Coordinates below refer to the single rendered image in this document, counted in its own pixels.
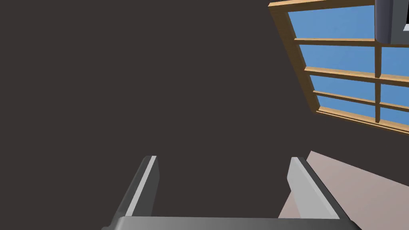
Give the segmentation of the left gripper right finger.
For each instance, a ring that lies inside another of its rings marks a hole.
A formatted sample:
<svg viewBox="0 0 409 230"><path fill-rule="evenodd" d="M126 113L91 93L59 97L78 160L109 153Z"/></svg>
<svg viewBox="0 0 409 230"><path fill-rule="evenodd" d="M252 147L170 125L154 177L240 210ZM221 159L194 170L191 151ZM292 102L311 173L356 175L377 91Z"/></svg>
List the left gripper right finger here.
<svg viewBox="0 0 409 230"><path fill-rule="evenodd" d="M301 218L349 219L306 159L291 158L287 181Z"/></svg>

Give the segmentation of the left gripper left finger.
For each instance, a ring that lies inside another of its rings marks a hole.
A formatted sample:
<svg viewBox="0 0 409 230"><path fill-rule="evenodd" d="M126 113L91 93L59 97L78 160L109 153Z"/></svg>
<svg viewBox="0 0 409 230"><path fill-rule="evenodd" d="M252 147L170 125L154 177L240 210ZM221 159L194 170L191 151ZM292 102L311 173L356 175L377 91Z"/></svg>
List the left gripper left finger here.
<svg viewBox="0 0 409 230"><path fill-rule="evenodd" d="M158 184L159 164L157 157L146 156L114 216L151 216Z"/></svg>

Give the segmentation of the wooden framed window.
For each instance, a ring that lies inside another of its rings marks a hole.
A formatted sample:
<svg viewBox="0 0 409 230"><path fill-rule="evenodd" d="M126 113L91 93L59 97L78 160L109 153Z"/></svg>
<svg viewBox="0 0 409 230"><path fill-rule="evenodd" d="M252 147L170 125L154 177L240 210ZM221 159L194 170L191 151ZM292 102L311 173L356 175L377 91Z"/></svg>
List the wooden framed window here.
<svg viewBox="0 0 409 230"><path fill-rule="evenodd" d="M409 135L409 47L375 40L375 0L268 9L314 113Z"/></svg>

